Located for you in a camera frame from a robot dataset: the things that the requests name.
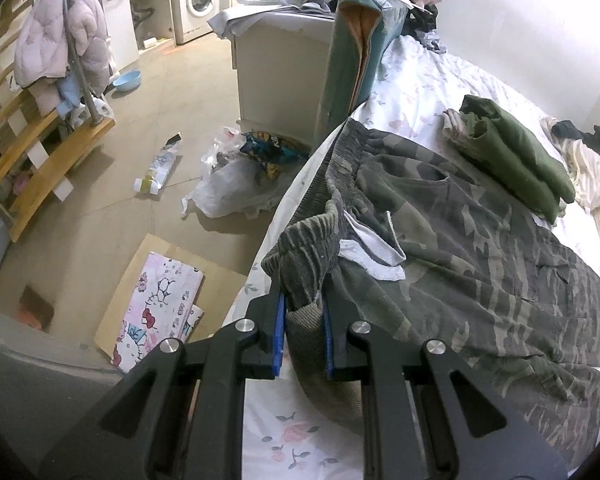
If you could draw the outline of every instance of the white bed sheet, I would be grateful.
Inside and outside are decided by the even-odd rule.
[[[448,158],[486,186],[497,188],[498,184],[442,141],[439,113],[446,108],[458,109],[467,93],[496,101],[535,133],[549,154],[564,162],[542,133],[542,110],[475,65],[450,54],[434,54],[409,37],[400,37],[388,47],[369,100],[352,117],[367,128],[412,139]],[[249,301],[269,291],[270,279],[260,262],[290,221],[335,135],[333,132],[311,156],[283,197],[225,323],[243,317]],[[543,220],[536,221],[548,227]],[[600,276],[600,237],[588,212],[570,204],[551,231]],[[242,442],[245,480],[362,478],[362,438],[327,420],[307,401],[286,348],[278,379],[247,381]]]

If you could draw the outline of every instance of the blue basin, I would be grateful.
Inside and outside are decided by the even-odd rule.
[[[126,74],[121,75],[118,79],[113,82],[113,86],[116,90],[121,92],[129,92],[140,86],[142,82],[142,75],[139,70],[132,70]]]

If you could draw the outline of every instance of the hello kitty paper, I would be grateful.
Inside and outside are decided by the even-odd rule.
[[[149,253],[116,339],[111,363],[128,372],[167,337],[186,340],[202,318],[193,305],[204,274]]]

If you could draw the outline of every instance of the jacket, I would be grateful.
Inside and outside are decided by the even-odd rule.
[[[109,47],[104,12],[98,0],[67,0],[69,32],[96,94],[109,83]],[[64,33],[62,0],[39,0],[22,27],[14,56],[16,83],[29,88],[40,114],[47,115],[60,102],[55,79],[68,73],[68,45]]]

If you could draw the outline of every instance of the cardboard box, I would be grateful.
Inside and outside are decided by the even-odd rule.
[[[125,315],[134,287],[138,283],[142,266],[144,266],[147,256],[152,251],[196,267],[205,274],[202,286],[200,286],[194,301],[195,305],[205,311],[205,315],[189,337],[189,342],[204,339],[222,326],[229,308],[231,308],[235,297],[243,288],[247,279],[243,274],[225,269],[157,236],[148,234],[140,244],[136,254],[131,258],[131,263],[129,263],[120,283],[118,283],[96,335],[93,337],[94,343],[110,357],[120,332],[122,318]]]

